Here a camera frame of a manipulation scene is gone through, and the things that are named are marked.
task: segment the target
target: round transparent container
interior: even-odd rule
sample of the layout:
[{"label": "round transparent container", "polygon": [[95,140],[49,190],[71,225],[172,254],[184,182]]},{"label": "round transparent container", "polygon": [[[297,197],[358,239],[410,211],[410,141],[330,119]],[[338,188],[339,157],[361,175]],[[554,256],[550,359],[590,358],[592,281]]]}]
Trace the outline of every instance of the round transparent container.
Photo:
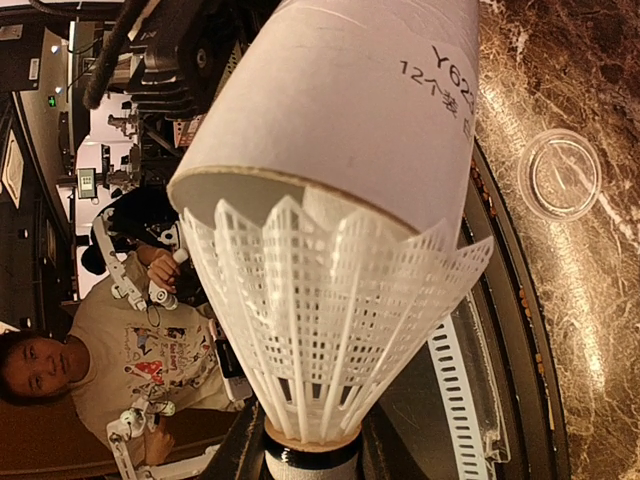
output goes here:
[{"label": "round transparent container", "polygon": [[525,147],[518,164],[518,186],[538,216],[576,220],[598,199],[602,171],[591,144],[575,132],[542,132]]}]

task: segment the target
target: white cardboard tube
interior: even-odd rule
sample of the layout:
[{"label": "white cardboard tube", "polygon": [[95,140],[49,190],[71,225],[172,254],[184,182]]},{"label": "white cardboard tube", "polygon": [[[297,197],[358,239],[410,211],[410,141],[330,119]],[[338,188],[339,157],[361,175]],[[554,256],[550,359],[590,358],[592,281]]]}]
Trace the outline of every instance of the white cardboard tube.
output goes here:
[{"label": "white cardboard tube", "polygon": [[[209,224],[224,197],[259,221],[283,195],[301,198],[286,186],[293,178],[418,231],[443,218],[457,230],[473,142],[477,3],[285,0],[172,179],[174,207]],[[273,172],[285,183],[259,179]]]}]

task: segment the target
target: marble countertop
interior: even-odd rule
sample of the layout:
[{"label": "marble countertop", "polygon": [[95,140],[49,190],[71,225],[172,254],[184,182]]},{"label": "marble countertop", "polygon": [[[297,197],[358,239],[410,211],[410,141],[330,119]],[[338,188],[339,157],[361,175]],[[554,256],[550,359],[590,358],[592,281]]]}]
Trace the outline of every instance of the marble countertop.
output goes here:
[{"label": "marble countertop", "polygon": [[[480,0],[476,135],[533,276],[556,365],[572,477],[640,478],[640,5]],[[526,143],[586,137],[602,193],[584,217],[536,217],[518,190]]]}]

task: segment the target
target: man's hand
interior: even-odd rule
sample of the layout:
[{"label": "man's hand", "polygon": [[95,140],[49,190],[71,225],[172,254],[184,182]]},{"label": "man's hand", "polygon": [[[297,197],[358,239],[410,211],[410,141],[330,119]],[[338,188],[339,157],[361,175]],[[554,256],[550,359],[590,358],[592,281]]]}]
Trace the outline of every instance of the man's hand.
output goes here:
[{"label": "man's hand", "polygon": [[180,275],[180,266],[171,253],[162,248],[153,252],[149,265],[149,279],[167,292],[176,293],[176,277]]},{"label": "man's hand", "polygon": [[176,441],[173,436],[167,432],[167,420],[160,417],[160,423],[155,431],[150,432],[145,428],[144,431],[144,460],[146,465],[155,467],[162,465],[166,460]]}]

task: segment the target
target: white controller handle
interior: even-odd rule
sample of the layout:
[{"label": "white controller handle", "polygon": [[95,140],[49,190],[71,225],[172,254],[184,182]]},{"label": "white controller handle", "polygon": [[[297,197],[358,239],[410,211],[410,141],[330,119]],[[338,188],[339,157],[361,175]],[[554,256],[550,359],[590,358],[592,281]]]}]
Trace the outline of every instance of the white controller handle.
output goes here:
[{"label": "white controller handle", "polygon": [[[189,252],[184,248],[176,250],[173,259],[178,265],[184,263],[189,258]],[[153,303],[157,303],[167,310],[175,310],[178,307],[178,299],[175,295],[167,292],[166,289],[159,287],[155,282],[149,284],[149,298]]]}]

